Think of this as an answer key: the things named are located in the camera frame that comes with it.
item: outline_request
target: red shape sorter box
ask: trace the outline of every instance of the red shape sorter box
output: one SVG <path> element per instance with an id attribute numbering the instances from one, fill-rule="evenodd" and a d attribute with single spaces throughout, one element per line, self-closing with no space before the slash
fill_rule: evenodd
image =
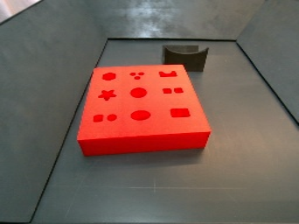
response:
<path id="1" fill-rule="evenodd" d="M 209 134 L 182 66 L 93 70 L 77 135 L 85 156 L 204 148 Z"/>

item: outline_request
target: arch-shaped block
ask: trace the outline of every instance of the arch-shaped block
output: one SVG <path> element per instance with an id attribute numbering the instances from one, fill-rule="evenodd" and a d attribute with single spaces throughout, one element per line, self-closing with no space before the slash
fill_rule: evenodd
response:
<path id="1" fill-rule="evenodd" d="M 164 45 L 162 63 L 165 65 L 182 65 L 188 72 L 201 72 L 209 48 L 198 51 L 197 45 Z"/>

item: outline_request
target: dark gray block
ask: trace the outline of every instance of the dark gray block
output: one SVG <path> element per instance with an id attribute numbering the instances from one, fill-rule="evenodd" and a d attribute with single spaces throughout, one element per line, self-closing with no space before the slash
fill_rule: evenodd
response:
<path id="1" fill-rule="evenodd" d="M 264 0 L 88 1 L 110 38 L 236 39 Z"/>
<path id="2" fill-rule="evenodd" d="M 236 43 L 113 40 L 98 65 L 160 64 L 162 45 L 209 46 L 205 150 L 82 157 L 82 101 L 33 222 L 297 222 L 297 127 Z"/>
<path id="3" fill-rule="evenodd" d="M 165 65 L 182 65 L 186 72 L 201 72 L 209 48 L 198 51 L 196 45 L 164 45 L 162 63 Z"/>
<path id="4" fill-rule="evenodd" d="M 106 41 L 85 11 L 42 1 L 0 26 L 0 221 L 32 218 Z"/>
<path id="5" fill-rule="evenodd" d="M 237 43 L 299 122 L 297 15 L 297 1 L 265 1 Z"/>

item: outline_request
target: shape sorter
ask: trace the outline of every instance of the shape sorter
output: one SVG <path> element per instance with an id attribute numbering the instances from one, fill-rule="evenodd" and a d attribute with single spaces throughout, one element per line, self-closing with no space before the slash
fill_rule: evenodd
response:
<path id="1" fill-rule="evenodd" d="M 182 66 L 94 68 L 77 134 L 85 156 L 204 148 L 209 134 Z"/>

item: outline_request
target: circle hole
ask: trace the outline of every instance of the circle hole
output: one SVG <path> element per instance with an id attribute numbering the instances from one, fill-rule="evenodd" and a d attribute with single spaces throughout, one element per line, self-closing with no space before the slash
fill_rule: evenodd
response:
<path id="1" fill-rule="evenodd" d="M 134 98 L 141 98 L 146 95 L 146 91 L 144 88 L 141 87 L 136 87 L 130 90 L 130 95 L 134 97 Z"/>
<path id="2" fill-rule="evenodd" d="M 108 115 L 106 116 L 106 119 L 113 122 L 116 119 L 117 119 L 117 116 L 116 115 Z"/>

